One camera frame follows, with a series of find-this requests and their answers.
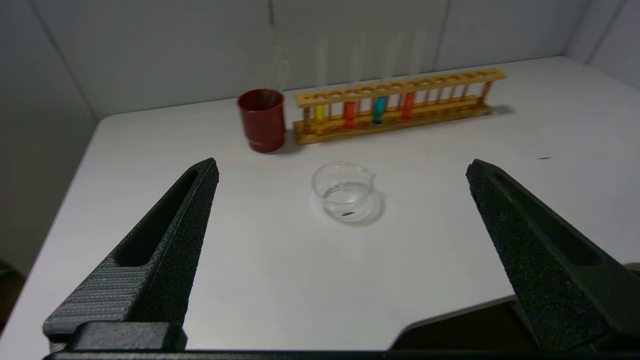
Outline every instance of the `blue test tube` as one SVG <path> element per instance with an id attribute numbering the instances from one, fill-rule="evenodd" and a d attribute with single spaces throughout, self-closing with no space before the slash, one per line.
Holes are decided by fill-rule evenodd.
<path id="1" fill-rule="evenodd" d="M 373 112 L 373 124 L 380 125 L 382 124 L 382 113 L 385 112 L 385 108 L 387 107 L 387 97 L 381 96 L 376 100 L 376 108 Z"/>

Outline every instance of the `red cup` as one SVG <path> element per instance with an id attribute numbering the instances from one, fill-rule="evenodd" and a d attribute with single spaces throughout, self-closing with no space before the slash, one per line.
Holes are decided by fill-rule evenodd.
<path id="1" fill-rule="evenodd" d="M 276 90 L 255 89 L 238 98 L 244 135 L 257 152 L 278 150 L 284 144 L 284 96 Z"/>

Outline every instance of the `wooden test tube rack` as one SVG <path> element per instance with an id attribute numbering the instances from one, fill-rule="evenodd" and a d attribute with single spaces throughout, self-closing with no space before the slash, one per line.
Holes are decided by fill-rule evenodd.
<path id="1" fill-rule="evenodd" d="M 494 81 L 506 79 L 507 75 L 498 69 L 442 74 L 424 78 L 389 81 L 371 85 L 351 86 L 327 90 L 325 92 L 307 92 L 296 96 L 298 107 L 303 110 L 304 119 L 293 123 L 298 143 L 337 140 L 371 133 L 380 133 L 405 127 L 434 124 L 450 120 L 476 117 L 491 113 L 485 102 Z M 467 95 L 469 86 L 482 83 L 480 95 Z M 442 98 L 445 89 L 448 96 Z M 403 118 L 403 106 L 406 94 L 423 92 L 424 100 L 412 104 L 410 117 Z M 436 92 L 435 99 L 429 95 Z M 389 106 L 388 97 L 398 95 L 397 105 Z M 382 113 L 381 122 L 373 123 L 376 99 L 387 97 L 387 105 Z M 371 109 L 360 111 L 363 100 L 371 100 Z M 353 127 L 346 127 L 345 114 L 332 115 L 333 104 L 355 102 L 355 116 L 351 120 Z M 318 106 L 323 106 L 323 119 L 313 115 Z"/>

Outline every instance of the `red liquid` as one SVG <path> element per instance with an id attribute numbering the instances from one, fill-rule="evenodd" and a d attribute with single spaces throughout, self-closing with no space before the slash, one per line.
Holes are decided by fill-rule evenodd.
<path id="1" fill-rule="evenodd" d="M 356 113 L 355 101 L 347 101 L 344 103 L 344 128 L 353 129 L 353 119 Z"/>
<path id="2" fill-rule="evenodd" d="M 405 120 L 411 119 L 411 111 L 413 110 L 414 98 L 415 98 L 415 92 L 410 92 L 404 96 L 404 107 L 402 109 L 402 118 Z"/>

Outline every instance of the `table surface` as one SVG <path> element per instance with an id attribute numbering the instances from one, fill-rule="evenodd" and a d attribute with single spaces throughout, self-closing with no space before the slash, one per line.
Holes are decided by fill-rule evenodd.
<path id="1" fill-rule="evenodd" d="M 499 65 L 495 113 L 298 147 L 246 145 L 235 99 L 104 119 L 5 329 L 0 357 L 48 353 L 42 322 L 197 161 L 220 169 L 188 348 L 386 349 L 416 323 L 510 299 L 465 178 L 502 167 L 621 263 L 640 261 L 640 92 L 563 58 Z M 287 92 L 287 126 L 301 111 Z M 340 224 L 314 170 L 377 174 L 385 207 Z"/>

